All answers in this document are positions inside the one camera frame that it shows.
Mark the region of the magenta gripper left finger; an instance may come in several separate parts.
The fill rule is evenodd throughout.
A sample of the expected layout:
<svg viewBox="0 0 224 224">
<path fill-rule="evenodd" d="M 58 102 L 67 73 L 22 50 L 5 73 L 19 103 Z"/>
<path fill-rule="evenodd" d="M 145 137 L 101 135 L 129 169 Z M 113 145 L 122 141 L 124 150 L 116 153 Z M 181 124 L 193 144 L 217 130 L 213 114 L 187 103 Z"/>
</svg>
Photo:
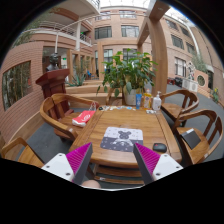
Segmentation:
<svg viewBox="0 0 224 224">
<path fill-rule="evenodd" d="M 92 144 L 87 143 L 68 154 L 58 153 L 42 169 L 80 185 L 86 174 L 92 152 Z"/>
</svg>

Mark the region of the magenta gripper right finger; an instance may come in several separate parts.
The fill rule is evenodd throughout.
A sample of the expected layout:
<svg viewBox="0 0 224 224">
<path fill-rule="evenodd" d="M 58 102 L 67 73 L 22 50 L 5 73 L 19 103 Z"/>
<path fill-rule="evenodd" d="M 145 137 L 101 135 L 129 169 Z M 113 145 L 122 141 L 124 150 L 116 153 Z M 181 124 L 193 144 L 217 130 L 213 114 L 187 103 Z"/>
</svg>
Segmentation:
<svg viewBox="0 0 224 224">
<path fill-rule="evenodd" d="M 182 169 L 168 154 L 158 154 L 138 143 L 134 144 L 133 153 L 145 185 Z"/>
</svg>

